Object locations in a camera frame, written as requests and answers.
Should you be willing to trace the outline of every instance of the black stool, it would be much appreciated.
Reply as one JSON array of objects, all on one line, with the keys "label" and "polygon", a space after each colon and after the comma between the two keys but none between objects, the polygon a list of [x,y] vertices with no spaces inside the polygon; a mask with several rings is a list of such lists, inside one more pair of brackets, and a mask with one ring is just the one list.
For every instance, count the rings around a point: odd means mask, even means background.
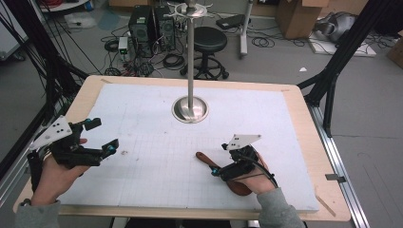
[{"label": "black stool", "polygon": [[[209,55],[214,55],[215,52],[221,51],[225,48],[227,44],[227,37],[225,34],[216,29],[210,27],[198,27],[195,28],[195,50],[201,52],[202,56],[195,58],[195,60],[201,59],[201,64],[199,66],[194,66],[198,70],[194,79],[200,79],[203,75],[205,79],[218,80],[222,75],[222,79],[227,79],[229,73],[225,71],[222,64],[216,59],[209,57]],[[215,62],[215,66],[209,66],[208,61]],[[220,71],[216,74],[211,72],[212,69],[219,69]],[[187,73],[187,65],[180,71],[181,75]]]}]

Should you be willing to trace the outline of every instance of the gray floor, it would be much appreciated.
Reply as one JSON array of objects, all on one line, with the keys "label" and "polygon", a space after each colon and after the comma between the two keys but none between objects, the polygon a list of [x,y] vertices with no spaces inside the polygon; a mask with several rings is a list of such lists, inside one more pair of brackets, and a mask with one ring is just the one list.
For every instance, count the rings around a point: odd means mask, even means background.
[{"label": "gray floor", "polygon": [[[100,8],[91,15],[98,25],[74,31],[71,36],[95,66],[101,68],[106,51],[100,39],[126,25],[128,14]],[[205,18],[196,23],[213,26],[216,19]],[[274,24],[271,19],[252,18],[250,26],[263,29]],[[276,29],[265,32],[278,33]],[[274,47],[255,47],[249,38],[248,55],[240,60],[239,36],[237,33],[227,36],[226,49],[216,54],[230,73],[227,81],[295,85],[318,74],[331,59],[330,55],[314,54],[308,44],[298,47],[290,41],[274,40]],[[80,50],[68,39],[65,41],[73,64],[83,71],[94,72]],[[374,58],[354,57],[337,81],[332,132],[371,227],[397,228],[403,227],[400,177],[403,127],[399,121],[403,110],[403,71],[386,57],[389,48],[377,45],[372,48],[377,53]],[[302,67],[307,71],[299,72]],[[0,62],[0,68],[0,159],[3,159],[43,105],[44,89],[30,61]],[[181,78],[179,71],[161,69],[160,73],[154,72],[150,77]],[[12,227],[11,206],[27,178],[20,180],[0,209],[1,227]],[[60,217],[60,221],[61,227],[108,227],[110,218]],[[351,222],[308,222],[308,225],[354,227]]]}]

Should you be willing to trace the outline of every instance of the gray sleeve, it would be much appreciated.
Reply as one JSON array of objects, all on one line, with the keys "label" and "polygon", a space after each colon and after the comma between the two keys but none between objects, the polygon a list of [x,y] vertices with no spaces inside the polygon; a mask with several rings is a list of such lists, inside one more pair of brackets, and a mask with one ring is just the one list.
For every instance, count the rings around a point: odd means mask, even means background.
[{"label": "gray sleeve", "polygon": [[261,228],[304,228],[296,208],[288,205],[280,188],[258,195]]},{"label": "gray sleeve", "polygon": [[59,228],[60,201],[47,206],[18,206],[15,228]]}]

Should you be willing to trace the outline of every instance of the hand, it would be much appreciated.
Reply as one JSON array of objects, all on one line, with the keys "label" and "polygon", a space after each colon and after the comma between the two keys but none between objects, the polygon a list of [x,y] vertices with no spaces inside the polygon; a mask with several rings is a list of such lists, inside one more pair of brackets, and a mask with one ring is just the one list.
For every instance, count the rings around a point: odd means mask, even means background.
[{"label": "hand", "polygon": [[[258,157],[259,163],[268,169],[267,164],[261,159],[261,155],[259,153]],[[250,190],[252,190],[252,192],[256,194],[262,194],[276,189],[275,185],[257,167],[255,167],[255,169],[250,173],[233,179],[233,181],[245,184]]]},{"label": "hand", "polygon": [[[86,143],[86,139],[81,139],[80,143]],[[88,168],[89,166],[75,166],[68,169],[64,165],[58,164],[53,156],[48,156],[44,160],[41,180],[33,193],[30,204],[40,206],[54,203]]]}]

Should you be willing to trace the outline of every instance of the white bracket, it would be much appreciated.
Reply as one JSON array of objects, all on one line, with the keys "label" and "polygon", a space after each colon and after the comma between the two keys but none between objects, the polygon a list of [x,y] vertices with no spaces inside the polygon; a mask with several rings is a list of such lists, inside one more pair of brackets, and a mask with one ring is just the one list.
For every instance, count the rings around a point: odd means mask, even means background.
[{"label": "white bracket", "polygon": [[46,144],[53,143],[71,135],[72,131],[65,116],[60,116],[48,129],[43,132],[30,146],[30,150],[37,149]]},{"label": "white bracket", "polygon": [[226,150],[241,149],[246,145],[260,140],[261,135],[237,135],[235,134],[232,140],[226,147]]}]

